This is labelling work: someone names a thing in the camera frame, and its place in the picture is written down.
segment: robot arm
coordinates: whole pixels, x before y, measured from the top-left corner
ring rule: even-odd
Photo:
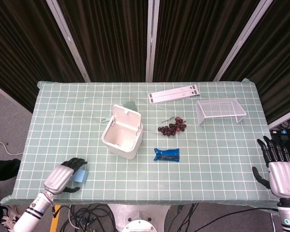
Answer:
[[[261,146],[263,157],[268,167],[269,181],[263,179],[256,167],[252,172],[256,180],[270,189],[279,197],[278,212],[284,231],[290,231],[290,157],[287,149],[266,136],[263,137],[266,144],[257,140]]]
[[[50,205],[54,207],[53,196],[62,192],[76,192],[80,188],[68,188],[66,185],[71,176],[87,162],[84,159],[72,158],[57,166],[44,182],[45,191],[39,193],[37,198],[26,209],[21,218],[14,225],[15,232],[31,232],[38,224],[44,212]]]

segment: grid pattern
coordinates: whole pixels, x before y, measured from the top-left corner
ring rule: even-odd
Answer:
[[[147,94],[196,84],[200,96],[150,104]],[[273,206],[277,199],[254,180],[251,167],[267,176],[256,139],[270,136],[252,82],[81,83],[39,82],[40,88],[13,194],[4,203],[28,203],[43,191],[56,165],[84,158],[89,171],[77,193],[62,193],[61,204],[183,204],[216,202]],[[198,126],[197,100],[236,98],[247,116],[207,118]],[[109,153],[101,137],[114,104],[135,101],[144,135],[136,158]],[[163,136],[162,121],[180,116],[187,130]],[[153,161],[154,148],[180,149],[180,162]]]

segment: white plastic container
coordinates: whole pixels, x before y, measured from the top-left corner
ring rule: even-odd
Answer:
[[[102,141],[109,151],[131,160],[136,156],[142,138],[141,114],[120,105],[114,105],[113,116],[102,135]]]
[[[239,123],[246,116],[241,105],[233,98],[199,100],[196,108],[199,125],[205,118],[235,116],[236,122]]]

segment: open lid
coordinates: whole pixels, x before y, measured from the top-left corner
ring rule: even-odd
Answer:
[[[122,124],[129,125],[136,130],[140,127],[141,114],[136,111],[122,107],[120,105],[113,105],[113,115],[115,120]]]

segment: curtain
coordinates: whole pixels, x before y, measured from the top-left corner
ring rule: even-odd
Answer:
[[[161,0],[154,82],[212,81],[258,0]]]
[[[274,1],[221,81],[255,82],[268,123],[290,112],[290,0]]]
[[[147,0],[59,0],[92,82],[144,82]]]
[[[84,82],[45,0],[0,0],[0,88],[32,112],[41,80]]]

